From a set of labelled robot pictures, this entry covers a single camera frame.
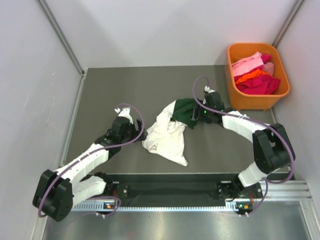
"cable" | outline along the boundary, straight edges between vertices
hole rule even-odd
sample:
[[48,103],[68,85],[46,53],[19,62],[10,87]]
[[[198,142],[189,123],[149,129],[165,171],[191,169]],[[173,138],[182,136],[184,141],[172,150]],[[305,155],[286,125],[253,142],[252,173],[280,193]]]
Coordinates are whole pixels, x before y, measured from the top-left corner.
[[90,200],[99,200],[99,199],[114,199],[117,201],[116,207],[114,208],[113,211],[108,211],[105,216],[110,217],[111,215],[115,214],[116,211],[120,208],[122,201],[119,197],[117,196],[96,196],[96,197],[91,197],[89,198]]
[[91,154],[94,154],[94,153],[96,153],[96,152],[98,152],[98,151],[101,151],[101,150],[113,149],[113,148],[123,147],[123,146],[129,145],[129,144],[132,144],[132,143],[134,143],[135,141],[137,141],[137,140],[141,137],[141,135],[142,135],[142,133],[144,132],[144,129],[145,129],[145,122],[144,122],[144,118],[143,118],[141,112],[140,112],[136,107],[134,107],[134,106],[132,106],[132,105],[130,105],[130,104],[127,104],[127,103],[120,103],[120,104],[118,104],[116,107],[118,108],[119,106],[127,106],[127,107],[130,107],[130,108],[133,108],[133,109],[139,114],[139,116],[140,116],[140,118],[141,118],[141,131],[140,131],[140,133],[138,134],[138,136],[137,136],[136,138],[128,141],[128,142],[125,142],[125,143],[116,144],[116,145],[112,145],[112,146],[105,146],[105,147],[101,147],[101,148],[98,148],[98,149],[96,149],[96,150],[93,150],[93,151],[89,152],[88,154],[82,156],[82,157],[80,158],[80,161],[74,162],[73,164],[71,164],[70,166],[68,166],[65,170],[63,170],[63,171],[52,181],[52,183],[49,185],[49,187],[48,187],[47,190],[45,191],[45,193],[44,193],[44,195],[43,195],[43,198],[42,198],[42,200],[41,200],[41,202],[40,202],[39,208],[38,208],[38,216],[39,216],[39,218],[44,218],[44,217],[47,216],[46,214],[44,214],[44,215],[41,214],[41,211],[42,211],[42,208],[43,208],[43,206],[44,206],[45,200],[47,199],[48,194],[50,193],[51,189],[52,189],[53,186],[56,184],[56,182],[59,180],[59,178],[60,178],[61,176],[63,176],[69,169],[71,169],[72,167],[74,167],[75,165],[77,165],[78,163],[80,163],[82,160],[84,160],[85,158],[87,158],[87,157],[90,156]]
[[260,202],[257,204],[257,206],[251,211],[248,213],[248,216],[254,214],[254,212],[256,212],[258,210],[258,208],[260,208],[261,204],[264,202],[264,200],[266,199],[267,197],[267,194],[268,194],[268,190],[269,190],[269,186],[268,186],[268,181],[266,179],[263,179],[265,181],[265,192],[263,194],[263,197],[261,198]]
[[69,227],[71,224],[73,224],[75,221],[77,221],[78,219],[80,218],[83,218],[84,216],[87,216],[87,215],[103,215],[105,217],[110,217],[111,215],[115,214],[116,211],[120,208],[122,202],[121,202],[121,199],[116,197],[116,196],[98,196],[98,197],[91,197],[89,198],[90,200],[104,200],[104,199],[114,199],[115,201],[117,201],[116,203],[116,207],[114,210],[112,211],[107,211],[106,213],[108,214],[101,214],[101,213],[97,213],[97,212],[86,212],[84,214],[81,214],[80,216],[74,218],[73,220],[71,220],[70,222],[68,222],[67,224],[64,225],[64,227],[62,229],[60,229],[59,231],[54,231],[53,229],[53,224],[52,224],[52,220],[50,221],[50,229],[51,229],[51,232],[54,234],[54,235],[57,235],[57,234],[60,234],[62,233],[67,227]]
[[250,204],[253,206],[254,205],[254,201],[255,201],[255,198],[254,198],[254,195],[252,192],[250,192]]
[[[197,99],[196,94],[195,94],[195,89],[196,89],[196,85],[197,85],[198,81],[201,78],[205,78],[206,82],[207,82],[207,86],[209,86],[209,79],[206,76],[200,76],[194,81],[193,86],[192,86],[192,95],[193,95],[193,98],[196,101],[196,103],[199,104],[202,108],[204,108],[204,109],[206,109],[206,110],[208,110],[210,112],[213,112],[213,113],[216,113],[216,114],[220,114],[220,115],[224,115],[224,116],[230,116],[230,117],[234,117],[234,118],[239,118],[238,115],[234,115],[234,114],[231,114],[231,113],[218,111],[218,110],[209,108],[209,107],[203,105]],[[246,116],[244,116],[242,119],[245,119],[245,120],[250,121],[250,122],[255,123],[255,124],[259,124],[259,125],[267,128],[267,129],[269,129],[271,132],[273,132],[274,135],[276,135],[280,139],[281,143],[283,144],[284,148],[286,149],[286,151],[289,154],[289,157],[290,157],[290,168],[291,169],[290,169],[290,172],[289,172],[288,176],[284,180],[281,180],[281,181],[271,181],[271,180],[268,180],[268,179],[266,179],[265,181],[268,182],[268,183],[271,183],[271,184],[283,184],[283,183],[289,181],[292,178],[292,176],[294,175],[294,172],[295,172],[295,160],[294,160],[294,156],[293,156],[293,154],[291,152],[291,149],[290,149],[289,145],[286,143],[286,141],[284,140],[284,138],[276,130],[274,130],[272,127],[270,127],[269,125],[265,124],[262,121],[258,121],[258,120],[255,120],[255,119],[252,119],[252,118],[246,117]]]

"white wall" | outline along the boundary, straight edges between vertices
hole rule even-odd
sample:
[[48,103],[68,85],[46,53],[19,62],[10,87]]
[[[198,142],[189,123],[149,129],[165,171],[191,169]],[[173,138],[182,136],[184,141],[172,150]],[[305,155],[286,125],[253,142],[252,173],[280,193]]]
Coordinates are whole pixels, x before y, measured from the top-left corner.
[[84,68],[225,64],[272,43],[296,0],[46,0]]
[[58,165],[80,80],[35,0],[0,8],[0,239],[29,239],[41,173]]
[[320,1],[307,0],[278,50],[291,83],[275,112],[296,153],[296,172],[305,179],[320,213]]

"red cloth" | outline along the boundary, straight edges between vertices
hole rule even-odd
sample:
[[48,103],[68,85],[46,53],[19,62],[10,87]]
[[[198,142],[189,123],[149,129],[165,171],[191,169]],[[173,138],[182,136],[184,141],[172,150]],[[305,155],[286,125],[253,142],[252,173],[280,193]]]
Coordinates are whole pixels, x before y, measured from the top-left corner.
[[270,54],[262,54],[261,56],[261,60],[264,64],[266,64],[267,62],[269,62],[271,59],[271,55]]
[[236,87],[244,94],[270,95],[278,89],[280,81],[279,78],[270,75],[260,75],[242,82]]
[[[247,72],[246,74],[251,74],[252,72],[256,71],[257,69],[260,69],[260,70],[261,70],[263,67],[264,67],[263,65],[258,66],[258,67],[256,67],[256,68],[252,69],[251,71]],[[243,77],[244,75],[246,75],[246,74],[243,74],[243,75],[240,75],[240,76],[235,76],[235,77],[234,77],[234,81],[236,82],[238,79],[242,78],[242,77]]]

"orange cloth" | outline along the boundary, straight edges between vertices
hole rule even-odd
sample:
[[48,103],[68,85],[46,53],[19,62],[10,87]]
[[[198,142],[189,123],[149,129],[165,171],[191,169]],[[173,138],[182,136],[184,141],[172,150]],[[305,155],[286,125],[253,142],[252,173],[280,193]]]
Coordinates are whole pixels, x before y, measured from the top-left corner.
[[255,70],[255,71],[253,71],[253,72],[250,72],[250,73],[245,74],[245,75],[243,75],[242,77],[240,77],[240,78],[235,82],[235,84],[236,84],[236,85],[241,84],[241,83],[243,83],[243,82],[245,82],[245,81],[247,81],[247,80],[249,80],[249,79],[253,79],[253,78],[259,77],[259,76],[261,76],[261,75],[270,75],[270,74],[269,74],[269,73],[266,73],[266,72],[264,72],[264,71],[262,71],[262,70],[260,70],[260,69],[257,69],[257,70]]

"dark green cloth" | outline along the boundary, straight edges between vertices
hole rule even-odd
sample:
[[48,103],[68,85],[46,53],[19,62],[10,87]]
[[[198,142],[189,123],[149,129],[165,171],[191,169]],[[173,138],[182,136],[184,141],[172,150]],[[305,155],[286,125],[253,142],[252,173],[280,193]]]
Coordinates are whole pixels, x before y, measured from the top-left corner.
[[171,120],[186,124],[194,129],[198,121],[191,120],[196,101],[193,98],[178,99],[175,101]]

